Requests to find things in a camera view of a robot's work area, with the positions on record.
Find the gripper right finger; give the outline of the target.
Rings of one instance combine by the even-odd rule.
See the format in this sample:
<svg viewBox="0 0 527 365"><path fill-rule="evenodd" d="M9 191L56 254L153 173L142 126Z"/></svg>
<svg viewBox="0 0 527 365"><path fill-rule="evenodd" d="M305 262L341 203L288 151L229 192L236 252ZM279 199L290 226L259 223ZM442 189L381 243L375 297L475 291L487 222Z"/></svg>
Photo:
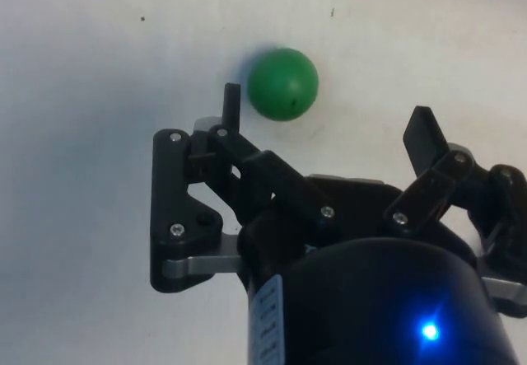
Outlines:
<svg viewBox="0 0 527 365"><path fill-rule="evenodd" d="M416 180L385 210L393 236L424 240L434 236L445 212L462 208L482 247L477 269L497 310L526 314L526 178L513 166L490 170L472 154L448 143L431 108L414 109L403 143Z"/></svg>

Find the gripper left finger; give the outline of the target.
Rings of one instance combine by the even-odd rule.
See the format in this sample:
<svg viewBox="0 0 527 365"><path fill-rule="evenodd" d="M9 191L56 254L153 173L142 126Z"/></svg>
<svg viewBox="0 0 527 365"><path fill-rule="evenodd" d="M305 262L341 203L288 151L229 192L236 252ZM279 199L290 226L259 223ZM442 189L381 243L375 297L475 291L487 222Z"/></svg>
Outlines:
<svg viewBox="0 0 527 365"><path fill-rule="evenodd" d="M181 292L221 273L250 280L238 237L223 233L221 214L189 194L193 184L205 184L242 227L272 210L292 219L302 243L326 246L341 236L333 201L240 134L240 102L240 85L227 83L221 116L198 120L192 133L154 135L150 280L159 292Z"/></svg>

